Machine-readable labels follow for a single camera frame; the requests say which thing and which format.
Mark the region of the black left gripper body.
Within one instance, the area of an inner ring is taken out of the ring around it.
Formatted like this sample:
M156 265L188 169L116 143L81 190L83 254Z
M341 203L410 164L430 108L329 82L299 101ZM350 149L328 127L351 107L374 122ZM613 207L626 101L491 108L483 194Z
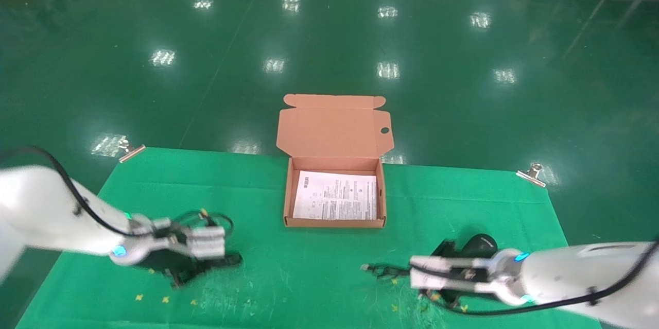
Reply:
M141 224L146 234L130 239L130 265L157 273L184 273L191 269L186 236L169 219Z

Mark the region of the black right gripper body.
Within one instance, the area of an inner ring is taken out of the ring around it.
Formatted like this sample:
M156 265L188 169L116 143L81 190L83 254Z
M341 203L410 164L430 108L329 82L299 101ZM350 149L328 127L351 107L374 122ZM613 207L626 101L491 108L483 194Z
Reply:
M496 252L447 252L447 258L486 258L490 259L496 255ZM468 280L469 282L487 282L488 272L487 268L456 268L451 267L452 275L459 275L460 277ZM481 299L497 299L497 296L492 293L475 293L472 291L462 290L447 290L447 299L461 299L461 298L481 298Z

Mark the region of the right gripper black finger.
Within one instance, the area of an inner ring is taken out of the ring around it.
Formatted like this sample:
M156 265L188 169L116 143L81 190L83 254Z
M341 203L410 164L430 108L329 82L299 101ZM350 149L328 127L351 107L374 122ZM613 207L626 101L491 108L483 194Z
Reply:
M461 305L462 293L455 290L425 290L424 297L430 301L431 304L440 309L453 312L464 312L463 305Z
M443 240L431 253L431 256L437 256L441 258L459 258L461 256L460 250L456 248L455 240L445 239Z

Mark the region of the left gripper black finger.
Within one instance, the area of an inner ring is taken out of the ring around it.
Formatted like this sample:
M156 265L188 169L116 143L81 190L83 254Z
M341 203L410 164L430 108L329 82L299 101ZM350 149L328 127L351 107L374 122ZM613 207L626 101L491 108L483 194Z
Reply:
M183 270L172 270L169 269L169 277L171 278L171 287L173 289L179 289L184 287L190 281L195 278L203 275L207 271L207 268L204 266L193 266L191 268L186 268Z

